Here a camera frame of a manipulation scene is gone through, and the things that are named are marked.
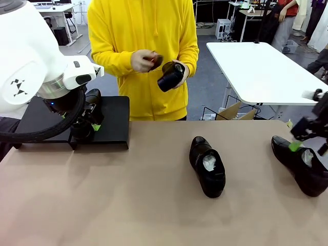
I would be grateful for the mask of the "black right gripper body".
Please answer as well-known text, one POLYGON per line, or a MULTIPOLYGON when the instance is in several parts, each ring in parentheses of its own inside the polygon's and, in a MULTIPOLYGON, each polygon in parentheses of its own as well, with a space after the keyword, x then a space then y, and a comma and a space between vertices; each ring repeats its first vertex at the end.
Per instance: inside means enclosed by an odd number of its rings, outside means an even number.
POLYGON ((313 100, 317 103, 312 109, 312 113, 317 116, 317 120, 327 123, 327 92, 315 91, 313 100))

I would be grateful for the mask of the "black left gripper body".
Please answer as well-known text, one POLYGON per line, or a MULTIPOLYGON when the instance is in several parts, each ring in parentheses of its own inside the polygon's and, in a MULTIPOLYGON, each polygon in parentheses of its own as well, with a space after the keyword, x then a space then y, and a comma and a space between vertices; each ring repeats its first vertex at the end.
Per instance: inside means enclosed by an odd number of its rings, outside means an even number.
POLYGON ((81 89, 70 90, 66 95, 55 99, 43 99, 46 107, 59 115, 81 112, 81 89))

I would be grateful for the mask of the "person's right hand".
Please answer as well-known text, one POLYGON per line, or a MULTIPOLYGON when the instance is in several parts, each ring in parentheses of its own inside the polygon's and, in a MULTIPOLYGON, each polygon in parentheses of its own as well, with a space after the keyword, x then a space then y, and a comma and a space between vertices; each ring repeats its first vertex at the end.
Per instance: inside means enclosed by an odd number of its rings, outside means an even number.
POLYGON ((138 50, 131 56, 131 66, 134 71, 140 73, 146 73, 154 66, 152 59, 156 56, 156 53, 150 50, 138 50))

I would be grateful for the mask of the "person's left hand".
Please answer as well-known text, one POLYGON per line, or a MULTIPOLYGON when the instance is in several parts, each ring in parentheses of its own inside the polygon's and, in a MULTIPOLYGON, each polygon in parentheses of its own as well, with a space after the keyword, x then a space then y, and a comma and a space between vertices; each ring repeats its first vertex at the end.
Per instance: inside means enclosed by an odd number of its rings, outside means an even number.
POLYGON ((186 64, 178 60, 173 60, 172 67, 171 88, 177 89, 187 80, 190 70, 186 64))

